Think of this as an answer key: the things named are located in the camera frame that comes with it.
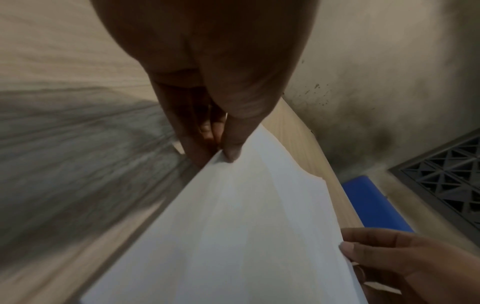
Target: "hand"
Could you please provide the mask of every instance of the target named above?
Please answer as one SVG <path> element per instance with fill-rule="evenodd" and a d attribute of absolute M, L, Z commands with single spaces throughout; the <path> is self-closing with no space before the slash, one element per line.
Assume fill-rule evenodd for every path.
<path fill-rule="evenodd" d="M 478 303 L 480 259 L 413 233 L 388 229 L 342 229 L 342 253 L 354 266 L 369 304 Z M 380 291 L 378 282 L 401 291 Z"/>
<path fill-rule="evenodd" d="M 187 156 L 234 161 L 275 107 L 318 0 L 91 0 L 147 72 Z"/>

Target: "wooden table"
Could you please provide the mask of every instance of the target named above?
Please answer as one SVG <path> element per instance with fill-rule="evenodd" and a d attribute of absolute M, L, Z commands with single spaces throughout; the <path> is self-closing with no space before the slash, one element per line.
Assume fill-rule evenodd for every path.
<path fill-rule="evenodd" d="M 18 0 L 0 16 L 0 294 L 75 300 L 196 174 L 141 67 L 88 0 Z M 361 222 L 314 135 L 280 100 L 264 121 Z"/>

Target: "sheet of paper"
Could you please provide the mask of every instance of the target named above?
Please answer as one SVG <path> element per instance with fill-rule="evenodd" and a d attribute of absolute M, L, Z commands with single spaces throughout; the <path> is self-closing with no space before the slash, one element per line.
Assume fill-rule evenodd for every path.
<path fill-rule="evenodd" d="M 221 153 L 82 297 L 83 304 L 367 304 L 338 249 L 325 182 L 260 126 Z"/>

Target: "fingernail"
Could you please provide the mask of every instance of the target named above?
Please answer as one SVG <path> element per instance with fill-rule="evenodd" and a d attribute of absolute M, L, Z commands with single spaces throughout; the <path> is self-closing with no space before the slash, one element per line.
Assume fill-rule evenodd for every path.
<path fill-rule="evenodd" d="M 224 149 L 223 153 L 230 162 L 236 161 L 240 157 L 242 148 Z"/>
<path fill-rule="evenodd" d="M 354 254 L 354 244 L 350 242 L 342 242 L 340 243 L 340 251 L 346 255 L 347 257 L 352 256 Z"/>

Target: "blue object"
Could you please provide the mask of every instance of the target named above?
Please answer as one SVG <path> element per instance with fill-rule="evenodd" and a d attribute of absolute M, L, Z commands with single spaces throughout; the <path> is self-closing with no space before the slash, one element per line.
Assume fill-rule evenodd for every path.
<path fill-rule="evenodd" d="M 365 227 L 413 232 L 368 177 L 357 177 L 342 187 Z"/>

